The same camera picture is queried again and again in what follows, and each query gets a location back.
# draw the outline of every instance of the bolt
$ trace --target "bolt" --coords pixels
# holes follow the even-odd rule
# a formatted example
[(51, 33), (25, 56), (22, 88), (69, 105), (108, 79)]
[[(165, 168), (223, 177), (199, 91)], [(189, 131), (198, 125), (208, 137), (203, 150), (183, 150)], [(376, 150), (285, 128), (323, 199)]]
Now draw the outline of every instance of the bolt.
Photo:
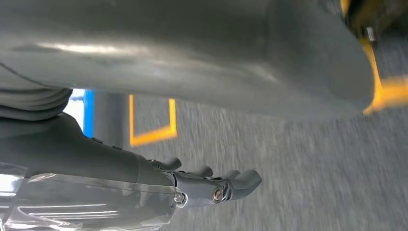
[(222, 190), (222, 188), (216, 188), (214, 193), (213, 193), (214, 203), (216, 203), (216, 204), (220, 203), (223, 196), (224, 196), (224, 191)]
[(177, 193), (174, 196), (174, 201), (177, 202), (178, 204), (181, 204), (184, 202), (184, 195), (182, 193)]

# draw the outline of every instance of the gray floor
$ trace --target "gray floor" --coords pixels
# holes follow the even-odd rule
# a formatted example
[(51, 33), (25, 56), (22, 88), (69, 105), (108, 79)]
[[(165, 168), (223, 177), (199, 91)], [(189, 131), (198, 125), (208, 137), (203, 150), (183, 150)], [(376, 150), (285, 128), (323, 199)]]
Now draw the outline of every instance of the gray floor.
[[(137, 100), (140, 110), (163, 108)], [(186, 170), (253, 168), (264, 181), (245, 200), (180, 211), (165, 231), (408, 230), (408, 108), (290, 123), (177, 101), (177, 119), (176, 139), (132, 150), (176, 156)]]

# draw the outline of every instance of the gray sleeve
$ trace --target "gray sleeve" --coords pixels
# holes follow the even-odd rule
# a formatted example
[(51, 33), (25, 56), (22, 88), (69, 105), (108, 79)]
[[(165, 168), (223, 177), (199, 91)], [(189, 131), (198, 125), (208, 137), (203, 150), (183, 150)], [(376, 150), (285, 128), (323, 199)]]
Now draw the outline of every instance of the gray sleeve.
[(0, 64), (0, 117), (38, 121), (52, 118), (68, 104), (71, 89), (34, 82)]

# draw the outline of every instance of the gray prosthetic arm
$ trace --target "gray prosthetic arm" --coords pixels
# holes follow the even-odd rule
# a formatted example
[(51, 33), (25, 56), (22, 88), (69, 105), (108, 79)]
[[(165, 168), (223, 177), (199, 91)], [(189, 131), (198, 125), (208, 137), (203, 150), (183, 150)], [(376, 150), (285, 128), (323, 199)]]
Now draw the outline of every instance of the gray prosthetic arm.
[(261, 182), (256, 171), (233, 171), (211, 177), (208, 167), (176, 171), (178, 159), (148, 161), (119, 147), (82, 134), (77, 122), (61, 113), (41, 121), (0, 118), (0, 162), (28, 169), (25, 177), (43, 173), (116, 180), (147, 185), (176, 186), (181, 206), (204, 206), (241, 199)]

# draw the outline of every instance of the metal screw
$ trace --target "metal screw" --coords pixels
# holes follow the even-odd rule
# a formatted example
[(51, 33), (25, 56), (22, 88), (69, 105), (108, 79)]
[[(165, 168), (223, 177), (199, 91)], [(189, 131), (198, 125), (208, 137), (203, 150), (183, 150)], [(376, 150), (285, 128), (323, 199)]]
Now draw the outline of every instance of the metal screw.
[(224, 196), (224, 191), (222, 190), (222, 188), (216, 188), (214, 193), (213, 193), (214, 203), (216, 203), (216, 204), (220, 203), (223, 196)]
[(177, 193), (174, 196), (174, 201), (177, 203), (183, 203), (184, 202), (184, 195), (182, 193)]
[(376, 40), (376, 37), (375, 37), (374, 28), (372, 28), (372, 27), (370, 26), (370, 27), (367, 27), (366, 30), (367, 30), (367, 35), (369, 36), (370, 42), (375, 41), (375, 40)]

